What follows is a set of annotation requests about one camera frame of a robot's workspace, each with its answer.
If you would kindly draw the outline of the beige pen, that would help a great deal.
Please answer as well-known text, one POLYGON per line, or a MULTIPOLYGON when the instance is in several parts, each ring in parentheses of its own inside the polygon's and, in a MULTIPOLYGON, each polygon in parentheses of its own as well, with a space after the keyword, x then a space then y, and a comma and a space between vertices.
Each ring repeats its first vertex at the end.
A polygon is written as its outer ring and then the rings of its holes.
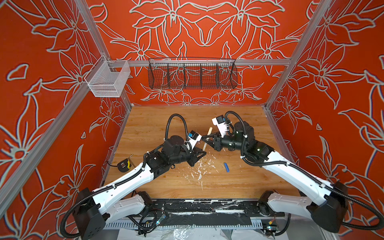
MULTIPOLYGON (((213 130, 213 127, 210 127, 209 130, 208 130, 207 135, 210 135, 212 133, 212 130, 213 130)), ((204 143, 204 147, 203 147, 203 151, 206 150, 206 147, 207 147, 207 143, 205 142, 204 143)))

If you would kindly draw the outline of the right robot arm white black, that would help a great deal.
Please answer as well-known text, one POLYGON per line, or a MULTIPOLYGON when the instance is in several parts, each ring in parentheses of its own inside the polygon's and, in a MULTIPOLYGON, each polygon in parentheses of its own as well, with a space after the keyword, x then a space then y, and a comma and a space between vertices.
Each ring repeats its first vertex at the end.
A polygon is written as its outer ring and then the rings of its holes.
POLYGON ((272 147, 257 141, 253 128, 246 122, 237 122, 231 127, 223 116, 213 118, 212 122, 219 131, 204 137, 205 143, 218 152, 223 148, 239 150, 246 164, 278 175, 303 193, 303 196, 295 197, 266 191, 258 201, 260 214, 293 214, 313 220, 328 232, 337 233, 340 230, 348 208, 346 186, 340 182, 332 186, 330 182, 299 168, 272 147))

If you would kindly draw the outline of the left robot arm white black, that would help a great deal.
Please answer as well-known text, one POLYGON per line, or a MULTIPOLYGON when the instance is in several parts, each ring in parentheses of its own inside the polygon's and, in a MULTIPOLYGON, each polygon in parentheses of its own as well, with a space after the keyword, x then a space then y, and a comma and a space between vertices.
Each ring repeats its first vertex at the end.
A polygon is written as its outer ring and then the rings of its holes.
POLYGON ((143 162, 116 181, 90 191, 79 192, 75 204, 68 210, 60 224, 60 233, 68 239, 89 240, 100 232, 108 222, 125 216, 137 215, 151 204, 146 193, 139 193, 130 199, 124 197, 174 168, 176 164, 195 165, 206 152, 196 147, 202 136, 191 132, 184 140, 171 136, 165 142, 143 155, 143 162), (66 218, 73 216, 78 233, 66 231, 66 218))

